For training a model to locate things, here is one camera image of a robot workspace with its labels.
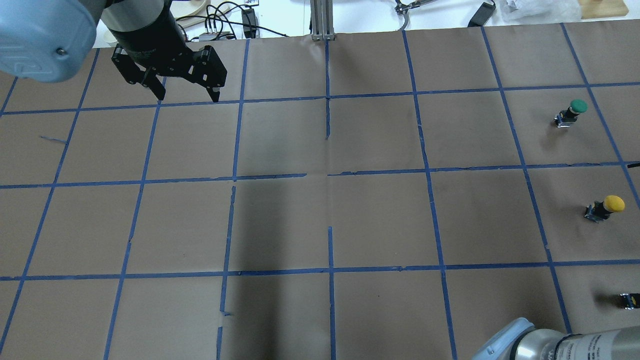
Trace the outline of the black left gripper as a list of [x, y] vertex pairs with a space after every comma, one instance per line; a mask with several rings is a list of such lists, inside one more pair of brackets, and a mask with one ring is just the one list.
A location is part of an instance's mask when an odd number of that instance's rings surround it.
[[157, 14], [133, 30], [110, 32], [118, 41], [110, 59], [128, 84], [140, 84], [163, 101], [166, 89], [158, 76], [178, 77], [202, 86], [213, 103], [220, 101], [227, 69], [217, 51], [212, 45], [189, 48], [171, 14]]

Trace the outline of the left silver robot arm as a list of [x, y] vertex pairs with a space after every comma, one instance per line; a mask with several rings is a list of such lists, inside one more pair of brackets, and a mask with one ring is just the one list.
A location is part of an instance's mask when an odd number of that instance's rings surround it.
[[111, 57], [128, 84], [140, 84], [162, 101], [160, 76], [182, 78], [218, 102], [227, 69], [214, 47], [187, 46], [170, 0], [3, 0], [0, 68], [41, 83], [75, 76], [102, 21], [116, 39]]

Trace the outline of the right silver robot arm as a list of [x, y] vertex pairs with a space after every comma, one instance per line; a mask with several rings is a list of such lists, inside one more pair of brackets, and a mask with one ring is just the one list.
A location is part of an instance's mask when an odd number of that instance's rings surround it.
[[473, 360], [638, 360], [640, 328], [562, 333], [518, 317], [483, 344]]

